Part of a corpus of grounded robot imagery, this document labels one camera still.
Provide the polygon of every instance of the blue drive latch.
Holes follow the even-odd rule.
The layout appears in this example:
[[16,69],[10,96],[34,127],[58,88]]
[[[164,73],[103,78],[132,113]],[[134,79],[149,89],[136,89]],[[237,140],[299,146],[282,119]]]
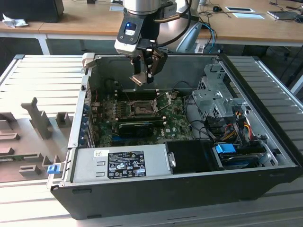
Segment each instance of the blue drive latch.
[[59,174],[61,172],[60,167],[61,167],[60,163],[50,165],[50,166],[48,166],[47,173],[48,174]]
[[220,143],[216,146],[218,154],[236,153],[234,146],[231,143]]

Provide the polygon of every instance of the black plastic cover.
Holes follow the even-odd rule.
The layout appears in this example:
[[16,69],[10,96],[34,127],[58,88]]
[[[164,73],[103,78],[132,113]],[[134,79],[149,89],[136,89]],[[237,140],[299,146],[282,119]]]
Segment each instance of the black plastic cover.
[[182,140],[165,143],[166,151],[173,153],[176,167],[173,174],[201,173],[219,170],[209,140]]

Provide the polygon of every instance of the floor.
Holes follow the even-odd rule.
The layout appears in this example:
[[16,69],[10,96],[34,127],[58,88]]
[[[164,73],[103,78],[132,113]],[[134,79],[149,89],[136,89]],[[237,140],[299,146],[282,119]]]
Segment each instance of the floor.
[[[116,54],[114,41],[85,40],[85,46],[87,48],[85,51],[81,50],[79,40],[48,40],[48,43],[53,54],[58,55],[82,55],[85,52]],[[244,46],[217,45],[216,49],[223,50],[227,55],[241,56]],[[261,60],[276,76],[280,77],[299,50],[300,47],[269,47],[266,54],[261,57]],[[39,42],[36,39],[0,38],[0,75],[16,54],[42,54],[42,51]],[[299,53],[292,65],[284,73],[284,76],[282,77],[284,83],[287,82],[289,75],[295,71],[302,60],[303,51]],[[298,94],[298,98],[303,98],[303,91]]]

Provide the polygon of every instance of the black computer case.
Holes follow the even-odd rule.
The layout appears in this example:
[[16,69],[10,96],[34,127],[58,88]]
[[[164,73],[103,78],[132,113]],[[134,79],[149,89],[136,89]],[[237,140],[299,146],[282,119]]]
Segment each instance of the black computer case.
[[0,0],[0,18],[57,23],[63,11],[62,0]]

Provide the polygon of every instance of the motherboard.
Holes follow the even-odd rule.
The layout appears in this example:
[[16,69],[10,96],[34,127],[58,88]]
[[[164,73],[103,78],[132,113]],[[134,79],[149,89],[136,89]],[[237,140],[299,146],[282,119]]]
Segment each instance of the motherboard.
[[121,93],[100,100],[95,125],[98,147],[163,144],[194,139],[181,97],[169,92]]

